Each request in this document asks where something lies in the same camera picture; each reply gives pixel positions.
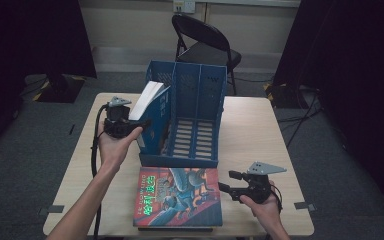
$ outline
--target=chair leg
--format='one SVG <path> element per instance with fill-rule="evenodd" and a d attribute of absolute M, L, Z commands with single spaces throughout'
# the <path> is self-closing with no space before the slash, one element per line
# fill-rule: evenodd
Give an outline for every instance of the chair leg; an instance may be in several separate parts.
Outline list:
<path fill-rule="evenodd" d="M 233 70 L 230 71 L 230 76 L 232 76 L 232 86 L 233 86 L 233 95 L 236 96 L 236 83 L 235 83 L 235 76 L 233 74 Z"/>

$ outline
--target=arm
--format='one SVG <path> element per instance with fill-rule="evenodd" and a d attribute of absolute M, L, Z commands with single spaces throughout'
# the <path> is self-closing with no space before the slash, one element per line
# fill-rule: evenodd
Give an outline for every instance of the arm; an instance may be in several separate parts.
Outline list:
<path fill-rule="evenodd" d="M 241 201 L 251 208 L 254 217 L 257 217 L 261 226 L 273 238 L 273 240 L 289 240 L 288 233 L 280 220 L 279 210 L 277 208 L 276 197 L 271 194 L 270 197 L 262 204 L 255 203 L 248 196 L 242 195 Z"/>
<path fill-rule="evenodd" d="M 101 167 L 86 190 L 51 231 L 47 239 L 86 239 L 93 218 L 115 174 L 120 170 L 130 144 L 139 136 L 138 127 L 121 140 L 103 133 L 99 138 Z"/>

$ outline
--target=comic book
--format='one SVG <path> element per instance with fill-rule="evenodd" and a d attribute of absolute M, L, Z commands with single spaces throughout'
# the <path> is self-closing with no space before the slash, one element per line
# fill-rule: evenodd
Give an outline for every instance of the comic book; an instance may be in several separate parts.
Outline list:
<path fill-rule="evenodd" d="M 134 211 L 139 230 L 222 226 L 217 169 L 141 167 Z"/>

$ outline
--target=book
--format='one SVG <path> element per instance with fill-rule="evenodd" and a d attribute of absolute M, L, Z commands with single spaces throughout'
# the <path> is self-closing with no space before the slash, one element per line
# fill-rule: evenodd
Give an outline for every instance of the book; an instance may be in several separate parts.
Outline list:
<path fill-rule="evenodd" d="M 216 168 L 140 168 L 133 226 L 211 231 L 222 224 Z"/>
<path fill-rule="evenodd" d="M 148 105 L 163 89 L 164 83 L 148 81 L 134 108 L 129 114 L 129 120 L 139 120 L 147 109 Z"/>
<path fill-rule="evenodd" d="M 139 122 L 147 122 L 147 126 L 136 139 L 141 154 L 160 155 L 163 151 L 170 125 L 170 96 L 170 87 L 160 91 L 138 119 Z"/>

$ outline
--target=black metal chair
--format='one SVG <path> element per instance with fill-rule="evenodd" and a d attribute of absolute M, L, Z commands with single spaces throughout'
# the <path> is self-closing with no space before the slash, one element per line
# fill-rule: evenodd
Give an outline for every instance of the black metal chair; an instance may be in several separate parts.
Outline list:
<path fill-rule="evenodd" d="M 176 61 L 226 66 L 231 75 L 231 81 L 228 83 L 232 84 L 233 94 L 236 95 L 233 69 L 241 62 L 242 55 L 230 49 L 229 41 L 223 33 L 214 26 L 183 14 L 173 15 L 172 23 L 179 38 Z M 188 48 L 184 36 L 195 40 L 196 43 Z"/>

